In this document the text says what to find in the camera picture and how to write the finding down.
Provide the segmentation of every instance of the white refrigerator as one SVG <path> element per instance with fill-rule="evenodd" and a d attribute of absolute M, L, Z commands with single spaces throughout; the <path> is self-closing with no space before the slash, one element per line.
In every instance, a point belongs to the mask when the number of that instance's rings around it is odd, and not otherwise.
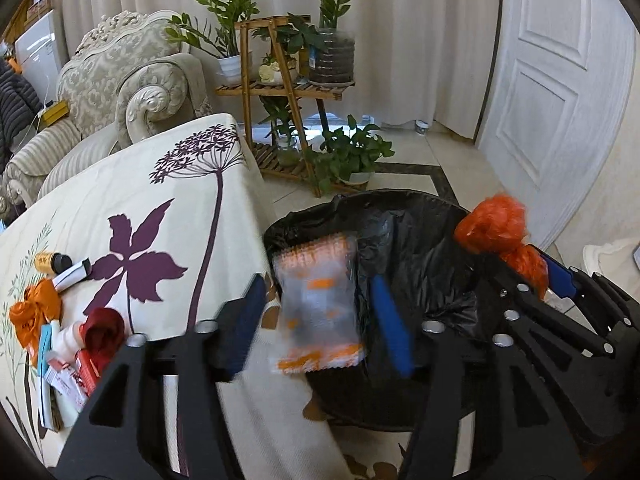
<path fill-rule="evenodd" d="M 67 61 L 65 36 L 55 10 L 50 10 L 15 40 L 22 75 L 43 104 L 56 100 L 58 74 Z"/>

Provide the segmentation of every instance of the floral tablecloth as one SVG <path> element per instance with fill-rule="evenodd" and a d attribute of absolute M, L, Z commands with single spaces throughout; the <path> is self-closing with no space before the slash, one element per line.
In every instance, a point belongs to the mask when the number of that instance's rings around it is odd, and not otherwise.
<path fill-rule="evenodd" d="M 244 294 L 255 273 L 271 283 L 262 233 L 273 219 L 234 118 L 219 114 L 109 156 L 0 235 L 0 404 L 45 465 L 56 464 L 70 430 L 40 427 L 34 370 L 7 318 L 25 287 L 41 278 L 34 255 L 57 251 L 94 264 L 90 280 L 63 293 L 62 326 L 108 305 L 122 314 L 130 332 L 167 338 L 215 317 L 225 301 Z M 303 415 L 312 405 L 304 377 L 271 373 L 273 287 L 268 300 L 246 369 L 220 386 L 244 474 L 249 480 L 351 479 L 329 425 Z M 71 413 L 63 416 L 72 420 Z"/>

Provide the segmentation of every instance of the door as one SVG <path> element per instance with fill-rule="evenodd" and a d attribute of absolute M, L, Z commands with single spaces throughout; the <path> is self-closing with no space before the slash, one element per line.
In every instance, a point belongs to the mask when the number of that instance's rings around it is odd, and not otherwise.
<path fill-rule="evenodd" d="M 546 249 L 591 189 L 616 138 L 635 27 L 618 0 L 503 0 L 480 150 L 527 207 Z"/>

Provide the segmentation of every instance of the ornate armchair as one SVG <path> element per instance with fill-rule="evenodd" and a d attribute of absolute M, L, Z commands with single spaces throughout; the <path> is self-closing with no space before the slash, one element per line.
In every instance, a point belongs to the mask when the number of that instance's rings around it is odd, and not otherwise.
<path fill-rule="evenodd" d="M 7 164 L 2 193 L 27 207 L 111 153 L 212 113 L 200 61 L 169 43 L 170 10 L 124 11 L 88 32 L 58 79 L 69 116 Z"/>

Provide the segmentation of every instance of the jacket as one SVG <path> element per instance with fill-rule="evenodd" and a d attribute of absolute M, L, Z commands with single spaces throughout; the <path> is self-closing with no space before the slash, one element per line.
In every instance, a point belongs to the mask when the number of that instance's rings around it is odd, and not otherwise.
<path fill-rule="evenodd" d="M 0 173 L 11 157 L 12 140 L 33 122 L 41 108 L 33 86 L 0 59 Z"/>

